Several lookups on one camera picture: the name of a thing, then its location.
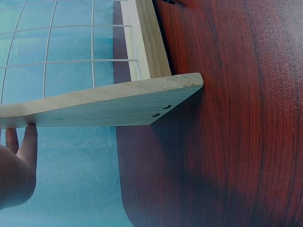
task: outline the wooden table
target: wooden table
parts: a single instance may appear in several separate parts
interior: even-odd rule
[[[303,2],[156,1],[173,73],[204,89],[118,127],[135,227],[303,225]]]

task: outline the light blue fabric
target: light blue fabric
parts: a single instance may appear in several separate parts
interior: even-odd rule
[[[27,3],[42,2],[27,0]],[[95,22],[112,24],[113,2],[95,0]],[[0,33],[13,31],[24,0],[2,0]],[[17,30],[50,25],[54,1],[26,5]],[[91,23],[90,0],[58,1],[53,26]],[[45,61],[48,29],[16,33],[9,65]],[[0,67],[12,34],[0,35]],[[113,28],[95,28],[95,58],[113,58]],[[91,59],[91,28],[55,28],[49,61]],[[43,65],[7,69],[3,104],[40,99]],[[0,83],[4,70],[0,70]],[[95,63],[96,85],[113,83],[113,64]],[[91,63],[47,66],[46,96],[92,87]],[[18,130],[20,140],[24,129]],[[0,211],[0,227],[131,227],[121,199],[114,127],[39,128],[36,192],[26,204]],[[5,144],[4,132],[1,143]]]

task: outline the fingertip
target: fingertip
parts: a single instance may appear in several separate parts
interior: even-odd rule
[[[25,129],[25,136],[38,136],[37,127],[35,124],[29,124]]]

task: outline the wooden board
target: wooden board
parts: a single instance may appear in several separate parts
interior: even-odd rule
[[[0,128],[148,125],[198,91],[199,73],[92,88],[14,105],[0,105]],[[165,105],[170,109],[163,110]]]
[[[150,77],[170,76],[169,62],[152,0],[131,1],[137,6]]]
[[[130,62],[132,81],[171,76],[159,23],[152,0],[121,2],[128,58],[138,59],[138,68]]]

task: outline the screw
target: screw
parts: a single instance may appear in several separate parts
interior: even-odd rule
[[[171,108],[171,105],[164,105],[163,107],[162,107],[162,110],[167,110],[167,109],[170,109]]]
[[[176,3],[173,0],[162,0],[163,2],[175,5]]]

